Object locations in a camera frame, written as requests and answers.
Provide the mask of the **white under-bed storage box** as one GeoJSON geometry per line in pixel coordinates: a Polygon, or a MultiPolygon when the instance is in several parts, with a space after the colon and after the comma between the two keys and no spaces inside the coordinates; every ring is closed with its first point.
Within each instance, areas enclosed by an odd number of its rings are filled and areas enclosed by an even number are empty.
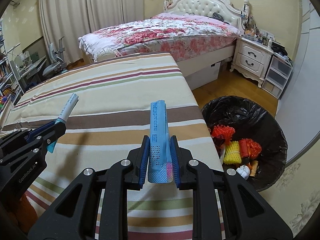
{"type": "Polygon", "coordinates": [[[193,74],[185,77],[186,82],[191,90],[195,90],[210,82],[217,80],[220,71],[221,62],[212,64],[193,74]]]}

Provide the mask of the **black bagged trash bin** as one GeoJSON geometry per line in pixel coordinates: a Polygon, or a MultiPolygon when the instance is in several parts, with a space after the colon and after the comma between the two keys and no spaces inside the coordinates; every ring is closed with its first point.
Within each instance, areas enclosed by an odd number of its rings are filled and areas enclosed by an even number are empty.
{"type": "Polygon", "coordinates": [[[225,125],[235,129],[234,140],[252,139],[262,148],[257,157],[258,170],[248,182],[256,191],[264,191],[281,177],[287,158],[285,135],[274,119],[259,104],[239,96],[222,96],[201,109],[209,128],[225,125]]]}

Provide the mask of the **bookshelf with books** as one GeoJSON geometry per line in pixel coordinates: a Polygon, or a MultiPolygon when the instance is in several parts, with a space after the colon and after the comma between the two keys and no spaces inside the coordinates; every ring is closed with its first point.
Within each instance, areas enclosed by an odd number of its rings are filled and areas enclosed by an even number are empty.
{"type": "Polygon", "coordinates": [[[16,105],[23,95],[22,87],[15,74],[16,66],[12,67],[5,47],[1,18],[1,113],[9,103],[16,105]]]}

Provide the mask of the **white plastic drawer unit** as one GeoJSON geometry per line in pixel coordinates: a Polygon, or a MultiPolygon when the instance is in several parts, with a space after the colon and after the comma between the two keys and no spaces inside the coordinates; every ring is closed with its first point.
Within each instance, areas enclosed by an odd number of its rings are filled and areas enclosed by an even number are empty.
{"type": "Polygon", "coordinates": [[[285,57],[274,53],[271,57],[262,89],[279,99],[290,79],[292,70],[292,64],[285,57]]]}

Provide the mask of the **striped bedsheet mattress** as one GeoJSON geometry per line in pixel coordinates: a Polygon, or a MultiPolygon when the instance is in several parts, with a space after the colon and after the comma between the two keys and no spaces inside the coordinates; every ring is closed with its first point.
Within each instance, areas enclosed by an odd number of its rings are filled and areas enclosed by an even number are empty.
{"type": "MultiPolygon", "coordinates": [[[[86,168],[105,170],[150,137],[151,103],[167,108],[169,139],[209,168],[222,167],[209,129],[180,68],[168,53],[136,54],[71,70],[27,91],[1,128],[1,159],[25,137],[56,121],[70,96],[79,101],[65,134],[46,150],[47,167],[19,200],[1,200],[1,239],[28,233],[65,188],[86,168]]],[[[127,191],[127,239],[193,239],[193,192],[175,183],[148,182],[127,191]]]]}

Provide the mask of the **floral pink quilt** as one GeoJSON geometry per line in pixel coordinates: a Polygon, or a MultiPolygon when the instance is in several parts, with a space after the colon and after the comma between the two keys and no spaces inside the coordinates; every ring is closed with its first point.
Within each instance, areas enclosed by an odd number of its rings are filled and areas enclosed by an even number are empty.
{"type": "Polygon", "coordinates": [[[161,13],[152,18],[99,29],[78,39],[94,62],[136,53],[170,53],[183,61],[231,45],[241,32],[213,18],[161,13]]]}

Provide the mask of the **yellow foam fruit net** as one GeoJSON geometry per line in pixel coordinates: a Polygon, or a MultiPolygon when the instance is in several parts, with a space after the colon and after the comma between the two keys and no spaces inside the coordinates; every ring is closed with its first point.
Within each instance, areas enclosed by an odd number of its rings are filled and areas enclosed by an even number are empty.
{"type": "Polygon", "coordinates": [[[226,165],[240,165],[242,163],[240,147],[237,141],[231,141],[229,145],[226,146],[223,163],[226,165]]]}

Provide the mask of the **red mesh fruit net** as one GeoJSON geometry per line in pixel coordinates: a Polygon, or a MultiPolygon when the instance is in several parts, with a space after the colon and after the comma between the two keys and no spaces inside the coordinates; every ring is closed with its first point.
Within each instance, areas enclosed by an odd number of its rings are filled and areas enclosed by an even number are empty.
{"type": "Polygon", "coordinates": [[[232,139],[235,129],[229,126],[216,125],[213,127],[210,135],[216,146],[221,146],[222,144],[229,145],[232,139]]]}

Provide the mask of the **clutter of bottles on nightstand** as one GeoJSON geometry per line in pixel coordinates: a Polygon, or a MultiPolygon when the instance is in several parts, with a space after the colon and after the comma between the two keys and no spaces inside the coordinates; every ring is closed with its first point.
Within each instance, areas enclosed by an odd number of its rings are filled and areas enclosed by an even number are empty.
{"type": "Polygon", "coordinates": [[[244,35],[247,36],[247,38],[253,38],[253,41],[271,48],[273,52],[279,55],[284,61],[288,62],[291,66],[293,65],[285,47],[276,41],[275,36],[268,31],[259,29],[257,25],[253,23],[253,15],[250,13],[249,0],[244,0],[244,5],[241,10],[241,26],[244,30],[244,35]]]}

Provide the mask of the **blue foil snack wrapper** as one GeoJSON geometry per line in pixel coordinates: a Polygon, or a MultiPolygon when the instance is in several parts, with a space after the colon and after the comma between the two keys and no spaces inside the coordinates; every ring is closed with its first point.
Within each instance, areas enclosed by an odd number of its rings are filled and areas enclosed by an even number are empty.
{"type": "Polygon", "coordinates": [[[173,181],[170,153],[169,126],[165,101],[151,103],[150,109],[150,151],[148,182],[167,184],[173,181]]]}

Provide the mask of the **white two-drawer nightstand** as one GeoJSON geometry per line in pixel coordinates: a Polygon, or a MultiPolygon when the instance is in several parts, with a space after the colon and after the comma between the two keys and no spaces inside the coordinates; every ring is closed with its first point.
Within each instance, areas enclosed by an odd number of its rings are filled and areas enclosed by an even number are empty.
{"type": "Polygon", "coordinates": [[[240,36],[236,40],[236,48],[230,72],[236,70],[245,78],[257,81],[261,88],[268,67],[274,54],[271,48],[240,36]]]}

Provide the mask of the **grey study desk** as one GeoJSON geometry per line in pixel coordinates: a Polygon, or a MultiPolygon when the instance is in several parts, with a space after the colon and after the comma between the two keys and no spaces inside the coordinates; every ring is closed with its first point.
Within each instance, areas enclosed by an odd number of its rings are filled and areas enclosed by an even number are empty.
{"type": "Polygon", "coordinates": [[[37,85],[41,82],[40,71],[46,62],[46,56],[32,63],[30,56],[22,59],[21,55],[16,56],[14,60],[10,61],[10,69],[23,92],[28,90],[30,83],[37,85]]]}

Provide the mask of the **grey desk chair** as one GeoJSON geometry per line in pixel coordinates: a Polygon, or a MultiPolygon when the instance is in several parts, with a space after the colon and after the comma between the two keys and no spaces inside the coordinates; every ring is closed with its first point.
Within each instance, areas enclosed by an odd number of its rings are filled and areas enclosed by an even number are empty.
{"type": "Polygon", "coordinates": [[[53,43],[49,45],[49,58],[52,62],[48,67],[46,67],[42,73],[43,77],[51,78],[57,74],[67,72],[67,63],[64,60],[63,37],[59,39],[59,48],[57,51],[54,50],[53,43]]]}

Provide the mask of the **teal white tube box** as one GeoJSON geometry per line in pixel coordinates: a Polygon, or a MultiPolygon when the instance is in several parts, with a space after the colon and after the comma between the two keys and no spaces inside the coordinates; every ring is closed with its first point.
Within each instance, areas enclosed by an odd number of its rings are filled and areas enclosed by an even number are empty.
{"type": "Polygon", "coordinates": [[[79,101],[79,96],[75,93],[73,93],[70,98],[67,100],[66,104],[64,105],[62,111],[60,112],[59,116],[57,117],[55,123],[63,123],[66,124],[67,120],[76,106],[77,102],[79,101]]]}

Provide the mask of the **beige pleated curtain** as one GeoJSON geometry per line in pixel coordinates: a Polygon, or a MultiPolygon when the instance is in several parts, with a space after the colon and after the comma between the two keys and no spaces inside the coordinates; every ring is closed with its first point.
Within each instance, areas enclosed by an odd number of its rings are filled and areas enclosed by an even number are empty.
{"type": "Polygon", "coordinates": [[[143,0],[39,0],[45,44],[63,39],[67,63],[82,57],[78,38],[101,28],[144,18],[143,0]]]}

